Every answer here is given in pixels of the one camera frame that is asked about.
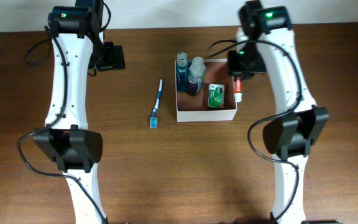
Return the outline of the red green toothpaste tube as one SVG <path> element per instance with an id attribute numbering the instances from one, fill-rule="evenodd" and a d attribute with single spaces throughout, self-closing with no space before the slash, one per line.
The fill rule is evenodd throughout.
<path id="1" fill-rule="evenodd" d="M 240 78 L 234 80 L 234 99 L 236 103 L 242 101 L 242 81 Z"/>

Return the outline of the green soap box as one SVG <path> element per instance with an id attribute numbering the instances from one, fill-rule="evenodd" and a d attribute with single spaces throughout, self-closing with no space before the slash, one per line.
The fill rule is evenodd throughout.
<path id="1" fill-rule="evenodd" d="M 224 92 L 225 86 L 222 84 L 210 83 L 208 85 L 208 105 L 209 109 L 224 108 Z"/>

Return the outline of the clear purple liquid bottle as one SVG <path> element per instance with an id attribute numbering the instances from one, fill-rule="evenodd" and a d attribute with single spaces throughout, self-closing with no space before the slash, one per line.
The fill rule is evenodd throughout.
<path id="1" fill-rule="evenodd" d="M 204 59 L 201 57 L 195 57 L 192 60 L 191 66 L 189 68 L 187 89 L 187 93 L 189 95 L 195 96 L 201 91 L 205 73 L 206 66 L 204 64 Z"/>

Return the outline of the white cardboard box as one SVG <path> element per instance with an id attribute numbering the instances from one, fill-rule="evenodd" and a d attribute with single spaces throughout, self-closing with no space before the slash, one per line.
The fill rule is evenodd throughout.
<path id="1" fill-rule="evenodd" d="M 176 111 L 178 122 L 200 121 L 231 121 L 237 113 L 237 103 L 234 98 L 234 80 L 229 76 L 226 59 L 207 59 L 204 87 L 195 95 L 176 91 Z M 224 85 L 224 108 L 209 109 L 209 85 Z"/>

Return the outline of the teal mouthwash bottle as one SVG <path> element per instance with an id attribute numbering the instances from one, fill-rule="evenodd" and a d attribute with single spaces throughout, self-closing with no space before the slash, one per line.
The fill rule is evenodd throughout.
<path id="1" fill-rule="evenodd" d="M 181 52 L 177 55 L 177 62 L 176 62 L 177 91 L 179 92 L 187 91 L 188 72 L 189 72 L 189 66 L 188 66 L 187 54 Z"/>

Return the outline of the blue white toothbrush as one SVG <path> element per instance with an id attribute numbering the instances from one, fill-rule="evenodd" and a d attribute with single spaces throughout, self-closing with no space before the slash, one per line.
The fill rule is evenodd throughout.
<path id="1" fill-rule="evenodd" d="M 156 98 L 156 101 L 155 101 L 154 108 L 152 110 L 152 114 L 151 114 L 151 117 L 150 117 L 150 123 L 149 123 L 149 127 L 152 128 L 152 129 L 155 129 L 157 127 L 157 125 L 158 125 L 158 119 L 155 116 L 155 114 L 156 114 L 156 112 L 158 110 L 158 107 L 159 107 L 160 98 L 161 98 L 161 95 L 162 95 L 162 89 L 163 89 L 163 80 L 160 79 L 159 84 L 158 84 L 157 98 Z"/>

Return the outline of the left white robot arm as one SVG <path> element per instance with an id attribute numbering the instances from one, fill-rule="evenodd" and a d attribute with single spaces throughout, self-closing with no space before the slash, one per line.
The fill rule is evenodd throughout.
<path id="1" fill-rule="evenodd" d="M 88 129 L 86 85 L 89 71 L 122 70 L 123 48 L 106 42 L 104 1 L 55 6 L 48 15 L 46 42 L 54 59 L 52 98 L 45 126 L 31 134 L 35 144 L 67 180 L 76 223 L 107 223 L 98 187 L 103 138 Z"/>

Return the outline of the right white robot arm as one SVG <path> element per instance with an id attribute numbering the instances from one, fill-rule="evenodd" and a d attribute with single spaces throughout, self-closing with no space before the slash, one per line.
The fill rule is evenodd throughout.
<path id="1" fill-rule="evenodd" d="M 247 1 L 239 10 L 241 27 L 228 52 L 229 75 L 236 80 L 266 73 L 275 100 L 275 114 L 252 124 L 264 125 L 262 137 L 269 155 L 251 149 L 273 162 L 275 201 L 271 223 L 306 223 L 303 182 L 308 156 L 329 119 L 318 107 L 301 70 L 295 31 L 287 8 L 263 7 Z"/>

